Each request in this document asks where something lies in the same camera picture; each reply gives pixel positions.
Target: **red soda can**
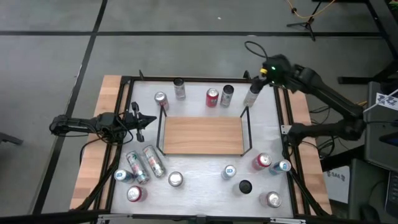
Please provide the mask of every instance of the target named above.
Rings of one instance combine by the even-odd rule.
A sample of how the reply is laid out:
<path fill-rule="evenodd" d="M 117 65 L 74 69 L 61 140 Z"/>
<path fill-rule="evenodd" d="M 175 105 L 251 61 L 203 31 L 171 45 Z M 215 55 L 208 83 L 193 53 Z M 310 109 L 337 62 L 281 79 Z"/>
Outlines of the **red soda can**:
<path fill-rule="evenodd" d="M 266 167 L 269 167 L 271 165 L 271 162 L 271 156 L 266 153 L 260 153 L 253 159 L 252 166 L 256 170 L 262 170 Z"/>
<path fill-rule="evenodd" d="M 215 88 L 210 88 L 206 93 L 206 105 L 208 107 L 215 107 L 218 102 L 218 91 Z"/>

